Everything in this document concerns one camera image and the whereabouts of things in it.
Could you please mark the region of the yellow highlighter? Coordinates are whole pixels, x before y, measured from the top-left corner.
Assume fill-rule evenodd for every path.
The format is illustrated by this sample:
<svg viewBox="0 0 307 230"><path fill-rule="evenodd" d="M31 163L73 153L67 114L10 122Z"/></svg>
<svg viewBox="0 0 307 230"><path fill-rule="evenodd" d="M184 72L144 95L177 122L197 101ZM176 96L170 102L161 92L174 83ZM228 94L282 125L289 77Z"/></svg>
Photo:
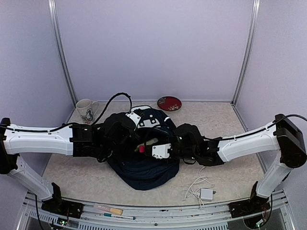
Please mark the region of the yellow highlighter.
<svg viewBox="0 0 307 230"><path fill-rule="evenodd" d="M145 146L145 145L153 145L153 144L155 144L155 143L157 143L158 142L158 139L157 138L153 138L153 139L150 139L150 140L148 140L147 142L145 142L145 143L142 143L142 144L139 144L137 147L136 147L136 149L134 150L135 152L139 152L139 147L140 146Z"/></svg>

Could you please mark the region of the pink black highlighter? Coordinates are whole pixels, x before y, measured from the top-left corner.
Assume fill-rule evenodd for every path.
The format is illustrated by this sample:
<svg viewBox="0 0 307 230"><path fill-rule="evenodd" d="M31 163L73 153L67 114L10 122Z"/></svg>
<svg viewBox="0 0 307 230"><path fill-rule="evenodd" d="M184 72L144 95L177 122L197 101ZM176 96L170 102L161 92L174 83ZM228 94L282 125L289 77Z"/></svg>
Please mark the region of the pink black highlighter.
<svg viewBox="0 0 307 230"><path fill-rule="evenodd" d="M146 147L145 146L140 146L139 147L139 152L145 154L146 153Z"/></svg>

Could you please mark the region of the navy blue backpack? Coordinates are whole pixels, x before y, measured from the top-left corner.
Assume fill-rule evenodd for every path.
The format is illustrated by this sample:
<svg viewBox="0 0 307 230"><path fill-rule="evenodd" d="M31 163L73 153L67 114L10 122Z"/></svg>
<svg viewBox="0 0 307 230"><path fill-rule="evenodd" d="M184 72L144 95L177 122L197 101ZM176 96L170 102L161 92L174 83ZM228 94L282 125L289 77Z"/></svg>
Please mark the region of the navy blue backpack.
<svg viewBox="0 0 307 230"><path fill-rule="evenodd" d="M146 191L159 187L175 177L179 171L179 160L156 159L151 155L146 156L136 148L143 145L144 141L148 147L151 140L157 145L166 144L176 125L162 110L148 105L132 108L133 112L139 110L143 112L143 116L135 129L138 141L112 155L107 163L130 187Z"/></svg>

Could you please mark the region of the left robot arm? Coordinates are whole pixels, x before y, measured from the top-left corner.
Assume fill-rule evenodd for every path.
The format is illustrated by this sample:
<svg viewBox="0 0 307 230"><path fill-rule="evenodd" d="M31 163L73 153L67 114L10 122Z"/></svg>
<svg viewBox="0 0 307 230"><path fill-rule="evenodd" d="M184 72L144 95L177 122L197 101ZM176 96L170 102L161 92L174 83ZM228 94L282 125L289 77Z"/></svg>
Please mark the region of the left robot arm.
<svg viewBox="0 0 307 230"><path fill-rule="evenodd" d="M15 178L57 213L67 209L60 188L43 179L23 161L22 153L53 153L93 157L105 162L129 139L135 139L141 117L135 112L112 114L98 125L71 123L58 128L17 126L9 118L0 124L0 173Z"/></svg>

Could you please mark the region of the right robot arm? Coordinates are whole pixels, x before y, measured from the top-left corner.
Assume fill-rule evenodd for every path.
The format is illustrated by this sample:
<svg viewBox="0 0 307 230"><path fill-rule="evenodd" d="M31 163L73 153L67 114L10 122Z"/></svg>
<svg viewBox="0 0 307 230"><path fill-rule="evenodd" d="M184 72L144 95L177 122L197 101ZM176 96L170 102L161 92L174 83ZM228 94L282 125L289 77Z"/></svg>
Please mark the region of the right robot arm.
<svg viewBox="0 0 307 230"><path fill-rule="evenodd" d="M245 202L248 212L255 213L291 170L303 166L307 153L302 131L289 115L278 114L263 127L226 138L206 138L195 125L178 126L162 152L163 159L196 161L203 166L217 166L250 154L276 150L276 159L264 177L253 186Z"/></svg>

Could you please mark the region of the white paper cup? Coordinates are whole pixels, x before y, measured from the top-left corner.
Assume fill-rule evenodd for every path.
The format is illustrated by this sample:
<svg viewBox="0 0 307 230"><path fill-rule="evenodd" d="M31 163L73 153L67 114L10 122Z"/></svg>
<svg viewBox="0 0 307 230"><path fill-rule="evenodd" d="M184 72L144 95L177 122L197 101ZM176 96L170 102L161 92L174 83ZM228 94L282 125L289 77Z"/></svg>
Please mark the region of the white paper cup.
<svg viewBox="0 0 307 230"><path fill-rule="evenodd" d="M98 102L90 99L81 99L76 104L76 109L82 121L88 125L91 125L94 122L98 107Z"/></svg>

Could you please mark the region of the red floral plate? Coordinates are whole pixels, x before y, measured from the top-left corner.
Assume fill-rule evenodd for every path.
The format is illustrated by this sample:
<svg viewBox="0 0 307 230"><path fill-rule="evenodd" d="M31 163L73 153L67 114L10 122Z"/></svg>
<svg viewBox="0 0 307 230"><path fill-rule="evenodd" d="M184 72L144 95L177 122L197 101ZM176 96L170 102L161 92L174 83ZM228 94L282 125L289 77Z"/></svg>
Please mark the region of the red floral plate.
<svg viewBox="0 0 307 230"><path fill-rule="evenodd" d="M176 111L182 107L182 102L173 96L164 96L157 101L157 106L164 111Z"/></svg>

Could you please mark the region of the white charger adapter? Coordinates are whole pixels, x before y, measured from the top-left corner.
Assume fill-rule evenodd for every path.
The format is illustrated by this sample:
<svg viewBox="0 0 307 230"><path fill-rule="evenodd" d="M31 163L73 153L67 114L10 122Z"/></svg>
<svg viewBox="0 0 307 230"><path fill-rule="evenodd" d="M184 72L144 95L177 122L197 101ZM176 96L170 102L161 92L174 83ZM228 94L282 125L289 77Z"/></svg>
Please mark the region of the white charger adapter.
<svg viewBox="0 0 307 230"><path fill-rule="evenodd" d="M212 201L213 200L213 190L209 188L202 188L200 191L200 199L202 201Z"/></svg>

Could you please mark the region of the teal pen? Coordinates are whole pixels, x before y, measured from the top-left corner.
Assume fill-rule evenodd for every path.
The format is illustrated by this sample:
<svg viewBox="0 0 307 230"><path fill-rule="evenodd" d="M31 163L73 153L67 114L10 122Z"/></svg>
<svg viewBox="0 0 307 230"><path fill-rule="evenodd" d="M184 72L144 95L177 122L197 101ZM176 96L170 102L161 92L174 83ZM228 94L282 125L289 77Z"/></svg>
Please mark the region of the teal pen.
<svg viewBox="0 0 307 230"><path fill-rule="evenodd" d="M127 219L127 220L135 220L136 219L135 217L116 215L116 214L110 214L110 213L104 213L104 216L110 217L110 218Z"/></svg>

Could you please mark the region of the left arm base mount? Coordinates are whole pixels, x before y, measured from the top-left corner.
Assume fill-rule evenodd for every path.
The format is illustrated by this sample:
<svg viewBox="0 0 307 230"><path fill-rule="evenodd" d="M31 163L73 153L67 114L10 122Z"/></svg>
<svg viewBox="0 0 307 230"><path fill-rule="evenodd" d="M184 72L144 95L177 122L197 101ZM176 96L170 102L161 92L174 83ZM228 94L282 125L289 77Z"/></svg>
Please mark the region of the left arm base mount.
<svg viewBox="0 0 307 230"><path fill-rule="evenodd" d="M60 187L54 182L52 182L51 185L53 188L52 197L51 199L42 202L42 210L62 216L80 219L84 205L79 202L62 199Z"/></svg>

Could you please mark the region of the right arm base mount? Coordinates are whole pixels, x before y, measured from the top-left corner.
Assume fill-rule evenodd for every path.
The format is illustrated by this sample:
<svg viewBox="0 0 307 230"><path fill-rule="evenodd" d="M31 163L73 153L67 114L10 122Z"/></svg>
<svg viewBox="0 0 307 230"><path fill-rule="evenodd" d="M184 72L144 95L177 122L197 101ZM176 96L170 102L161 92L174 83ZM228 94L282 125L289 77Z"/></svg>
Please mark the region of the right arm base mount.
<svg viewBox="0 0 307 230"><path fill-rule="evenodd" d="M258 181L252 187L250 198L232 202L229 204L230 214L232 218L238 218L268 210L272 208L268 198L259 197L256 193Z"/></svg>

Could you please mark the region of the metal frame rail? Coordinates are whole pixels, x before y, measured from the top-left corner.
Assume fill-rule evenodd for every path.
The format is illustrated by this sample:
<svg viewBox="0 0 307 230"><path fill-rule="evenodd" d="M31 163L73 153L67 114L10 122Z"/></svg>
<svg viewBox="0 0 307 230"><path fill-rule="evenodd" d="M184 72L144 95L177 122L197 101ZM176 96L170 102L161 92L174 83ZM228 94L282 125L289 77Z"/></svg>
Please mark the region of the metal frame rail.
<svg viewBox="0 0 307 230"><path fill-rule="evenodd" d="M263 227L260 227L260 230L298 230L283 190L274 192L272 197L271 217ZM79 219L69 218L68 223L61 226L57 224L57 220L65 217L41 210L41 202L38 201L38 212L41 223L45 224L45 229L48 229L53 223L54 228L57 226L63 230L248 230L244 220L260 214L233 218L229 204L243 199L209 203L205 204L202 209L197 205L170 207L109 205L121 209L123 216L135 217L135 220L130 220L103 216L102 211L94 208L95 202L66 197L64 199L83 204L81 217ZM33 193L28 192L18 217L17 227L14 229L39 230L41 229L39 223L34 223L36 220L35 197Z"/></svg>

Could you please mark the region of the left corner aluminium post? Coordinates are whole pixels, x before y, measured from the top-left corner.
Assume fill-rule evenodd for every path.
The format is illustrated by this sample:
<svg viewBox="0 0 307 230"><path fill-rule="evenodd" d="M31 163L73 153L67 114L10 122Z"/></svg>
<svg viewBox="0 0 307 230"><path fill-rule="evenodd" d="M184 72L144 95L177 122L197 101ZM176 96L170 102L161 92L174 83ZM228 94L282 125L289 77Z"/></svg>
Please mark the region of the left corner aluminium post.
<svg viewBox="0 0 307 230"><path fill-rule="evenodd" d="M51 18L51 22L53 26L53 32L54 32L54 36L56 40L56 46L57 46L57 50L59 54L59 59L60 59L60 63L62 66L63 73L64 73L64 79L68 87L68 92L69 92L71 101L73 105L75 106L78 100L77 100L76 92L75 92L75 89L74 89L74 86L71 80L70 72L69 72L68 65L67 65L67 60L65 57L64 46L63 46L62 39L61 39L61 32L60 32L59 20L58 20L58 15L57 15L56 1L48 0L48 8L49 8L50 18Z"/></svg>

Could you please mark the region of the corner aluminium post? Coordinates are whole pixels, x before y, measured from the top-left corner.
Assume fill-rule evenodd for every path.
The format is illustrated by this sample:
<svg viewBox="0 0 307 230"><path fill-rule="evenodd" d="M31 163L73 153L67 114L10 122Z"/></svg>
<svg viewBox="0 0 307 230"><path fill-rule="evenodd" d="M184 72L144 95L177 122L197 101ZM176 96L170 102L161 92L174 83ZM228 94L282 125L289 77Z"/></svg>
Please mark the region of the corner aluminium post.
<svg viewBox="0 0 307 230"><path fill-rule="evenodd" d="M256 33L259 10L260 10L260 0L253 0L253 6L252 6L252 12L251 12L251 18L250 18L249 30L248 30L248 37L247 37L246 47L245 47L245 51L243 55L243 61L242 61L241 69L239 72L239 78L236 84L235 92L234 92L234 95L231 101L231 104L233 107L236 107L239 97L240 97L240 93L243 88L246 72L248 69L248 63L249 63L250 55L252 52L254 36Z"/></svg>
<svg viewBox="0 0 307 230"><path fill-rule="evenodd" d="M73 105L75 106L78 100L77 100L76 92L75 92L75 89L74 89L74 86L71 80L70 72L69 72L68 65L67 65L67 60L65 57L64 46L63 46L62 39L61 39L61 32L60 32L59 20L58 20L58 15L57 15L56 1L48 0L48 8L49 8L50 18L51 18L51 22L53 26L53 32L54 32L54 36L56 40L56 46L57 46L57 50L59 54L59 59L60 59L60 63L62 66L63 73L64 73L64 79L68 87L68 92L69 92L71 101Z"/></svg>

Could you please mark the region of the right corner aluminium post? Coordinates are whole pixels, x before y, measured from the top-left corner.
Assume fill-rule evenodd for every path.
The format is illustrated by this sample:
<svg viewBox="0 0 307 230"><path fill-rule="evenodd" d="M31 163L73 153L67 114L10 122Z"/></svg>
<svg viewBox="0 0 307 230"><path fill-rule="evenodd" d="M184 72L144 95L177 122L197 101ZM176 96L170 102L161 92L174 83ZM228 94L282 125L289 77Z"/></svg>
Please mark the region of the right corner aluminium post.
<svg viewBox="0 0 307 230"><path fill-rule="evenodd" d="M259 10L260 10L260 0L253 0L253 6L252 6L252 12L251 12L251 18L250 18L249 30L248 30L248 37L247 37L246 47L245 47L245 51L243 55L243 61L242 61L241 69L239 72L239 78L236 84L235 92L234 92L234 95L231 101L231 104L233 107L236 107L239 97L240 97L240 93L243 88L246 72L248 69L248 63L249 63L250 55L252 52L254 36L256 33Z"/></svg>

